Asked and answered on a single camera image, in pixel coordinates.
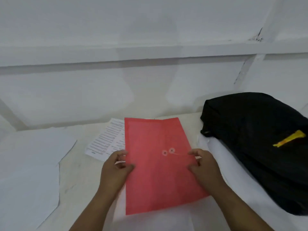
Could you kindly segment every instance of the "yellow tag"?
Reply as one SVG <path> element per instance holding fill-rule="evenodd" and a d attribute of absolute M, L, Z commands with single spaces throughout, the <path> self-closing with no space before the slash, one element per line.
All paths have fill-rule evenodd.
<path fill-rule="evenodd" d="M 279 143 L 273 144 L 274 147 L 281 147 L 283 144 L 288 143 L 294 139 L 298 138 L 305 138 L 306 134 L 302 131 L 298 130 L 294 134 L 291 134 L 289 137 L 285 138 L 283 141 L 280 141 Z"/>

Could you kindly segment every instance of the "black backpack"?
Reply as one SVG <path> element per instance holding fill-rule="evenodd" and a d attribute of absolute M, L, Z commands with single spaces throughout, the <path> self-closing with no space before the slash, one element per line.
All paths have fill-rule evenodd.
<path fill-rule="evenodd" d="M 206 100 L 201 133 L 220 139 L 285 211 L 308 214 L 308 119 L 254 92 Z M 296 131 L 307 137 L 273 146 Z"/>

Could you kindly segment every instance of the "red plastic envelope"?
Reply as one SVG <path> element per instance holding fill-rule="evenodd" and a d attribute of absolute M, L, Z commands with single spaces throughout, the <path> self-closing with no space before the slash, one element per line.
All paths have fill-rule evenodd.
<path fill-rule="evenodd" d="M 126 181 L 126 215 L 197 201 L 208 196 L 187 169 L 196 159 L 178 118 L 125 118 L 127 163 L 135 169 Z"/>

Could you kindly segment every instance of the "white table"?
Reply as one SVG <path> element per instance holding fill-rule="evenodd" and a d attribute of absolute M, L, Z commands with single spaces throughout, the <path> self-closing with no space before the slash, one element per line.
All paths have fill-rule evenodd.
<path fill-rule="evenodd" d="M 202 129 L 201 113 L 160 117 L 178 117 L 192 148 L 197 147 L 197 135 Z M 72 150 L 60 162 L 60 204 L 37 229 L 39 231 L 67 231 L 88 205 L 98 189 L 103 162 L 85 155 L 86 146 L 106 128 L 108 123 L 77 125 L 64 131 L 77 139 Z M 115 203 L 112 205 L 104 226 L 109 230 Z"/>

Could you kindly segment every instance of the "hand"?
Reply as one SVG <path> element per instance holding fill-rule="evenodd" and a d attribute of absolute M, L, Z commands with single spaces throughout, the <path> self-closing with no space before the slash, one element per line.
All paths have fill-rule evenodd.
<path fill-rule="evenodd" d="M 188 169 L 195 175 L 199 184 L 210 194 L 215 193 L 226 183 L 222 178 L 219 166 L 209 151 L 192 149 L 189 155 L 201 156 L 197 159 L 198 165 L 190 165 Z"/>
<path fill-rule="evenodd" d="M 124 186 L 127 176 L 135 167 L 133 164 L 126 165 L 126 163 L 115 165 L 117 161 L 124 161 L 127 154 L 128 152 L 125 150 L 115 151 L 106 160 L 102 168 L 97 194 L 104 194 L 112 201 L 116 198 Z"/>

